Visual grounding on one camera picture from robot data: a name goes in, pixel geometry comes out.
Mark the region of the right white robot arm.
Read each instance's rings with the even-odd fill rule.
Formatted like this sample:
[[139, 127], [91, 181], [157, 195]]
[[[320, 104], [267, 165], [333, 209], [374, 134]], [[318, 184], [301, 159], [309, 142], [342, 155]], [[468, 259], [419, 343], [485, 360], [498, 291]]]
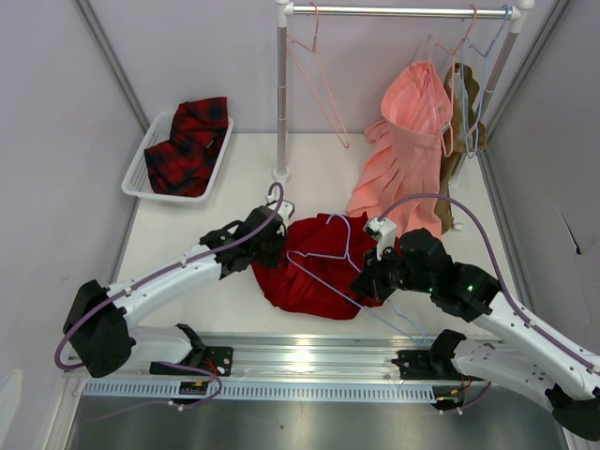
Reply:
[[425, 229], [396, 236], [391, 223], [371, 220], [365, 231], [376, 246], [351, 288], [373, 300], [397, 291], [423, 293], [444, 313], [489, 331], [518, 356], [498, 352], [452, 330], [429, 349], [429, 370], [439, 378], [455, 372], [518, 393], [565, 429], [599, 439], [599, 357], [541, 320], [504, 291], [485, 270], [455, 262], [441, 240]]

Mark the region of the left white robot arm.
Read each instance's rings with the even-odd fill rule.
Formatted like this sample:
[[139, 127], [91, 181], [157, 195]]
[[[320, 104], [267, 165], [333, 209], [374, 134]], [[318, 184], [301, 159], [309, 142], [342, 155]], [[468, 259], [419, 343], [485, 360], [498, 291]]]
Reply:
[[93, 378], [136, 363], [148, 365], [153, 375], [219, 369], [189, 325], [155, 328], [142, 322], [182, 295], [253, 264], [277, 266], [293, 212], [290, 202], [261, 205], [144, 275], [106, 287], [95, 279], [84, 283], [63, 327], [65, 342], [80, 359], [76, 366]]

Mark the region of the red skirt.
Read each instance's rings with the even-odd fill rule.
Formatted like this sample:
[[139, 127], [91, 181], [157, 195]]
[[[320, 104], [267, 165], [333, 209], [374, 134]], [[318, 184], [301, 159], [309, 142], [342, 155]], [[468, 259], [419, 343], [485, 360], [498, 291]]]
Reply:
[[[272, 306], [291, 313], [348, 321], [354, 319], [360, 310], [305, 274], [286, 258], [286, 252], [289, 250], [341, 255], [346, 227], [338, 217], [325, 225], [329, 215], [331, 214], [320, 213], [315, 217], [292, 223], [288, 229], [278, 268], [263, 268], [254, 263], [252, 271], [264, 297]], [[368, 216], [345, 217], [352, 227], [350, 243], [352, 260], [361, 271], [364, 267], [365, 253], [375, 246], [375, 241], [364, 231]], [[360, 272], [356, 273], [347, 262], [318, 258], [304, 259], [295, 255], [292, 257], [360, 304], [369, 308], [378, 308], [383, 304], [351, 291], [350, 285]]]

